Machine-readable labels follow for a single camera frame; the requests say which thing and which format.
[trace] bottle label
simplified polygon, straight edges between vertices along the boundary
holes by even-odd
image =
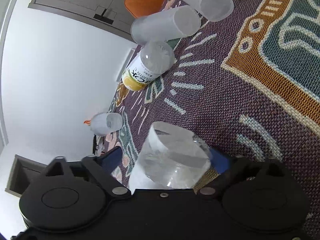
[[[155,80],[160,74],[148,70],[141,61],[140,52],[122,74],[122,82],[129,89],[138,91]]]

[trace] circular cover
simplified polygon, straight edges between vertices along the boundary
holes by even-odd
[[[233,12],[232,0],[200,0],[202,14],[212,22],[218,22],[228,17]]]
[[[105,205],[105,194],[96,185],[75,177],[43,177],[31,184],[19,206],[29,226],[65,231],[86,225]]]
[[[258,231],[285,231],[301,225],[308,214],[308,200],[292,180],[278,177],[243,181],[226,190],[225,211]]]

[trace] door frame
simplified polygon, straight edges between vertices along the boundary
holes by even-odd
[[[0,12],[0,17],[3,18],[2,24],[0,20],[0,75],[2,71],[2,57],[4,50],[4,42],[7,35],[7,30],[9,27],[10,18],[16,4],[17,0],[8,0],[7,5],[4,8],[5,12]],[[8,134],[5,128],[3,108],[2,108],[2,99],[1,99],[1,77],[0,77],[0,154],[2,153],[3,148],[8,145]]]
[[[83,22],[83,23],[92,25],[94,27],[97,27],[99,29],[105,30],[107,32],[113,33],[113,34],[120,36],[122,38],[125,38],[129,41],[135,42],[129,33],[121,31],[115,27],[112,27],[110,25],[107,25],[105,23],[99,22],[97,20],[88,18],[88,17],[80,15],[80,14],[76,14],[73,12],[65,11],[65,10],[62,10],[59,8],[55,8],[55,7],[51,7],[51,6],[47,6],[47,5],[43,5],[43,4],[38,4],[38,3],[36,3],[36,0],[31,0],[31,2],[28,5],[28,8],[36,9],[36,10],[40,10],[40,11],[45,11],[45,12],[50,12],[50,13],[54,13],[54,14],[58,14],[58,15],[67,17],[67,18],[71,18],[76,21]]]

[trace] black plastic mount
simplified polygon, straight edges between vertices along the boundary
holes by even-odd
[[[105,156],[54,159],[20,199],[29,228],[17,239],[310,239],[301,231],[309,201],[276,160],[232,158],[231,168],[197,195],[192,189],[131,195],[102,169]]]

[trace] metal screw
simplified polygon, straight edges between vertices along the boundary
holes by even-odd
[[[203,187],[200,189],[200,193],[202,195],[213,195],[214,193],[216,193],[216,190],[212,187]]]
[[[128,192],[128,189],[126,187],[115,187],[112,192],[116,195],[124,195]]]
[[[169,194],[168,193],[161,193],[160,197],[169,197]]]

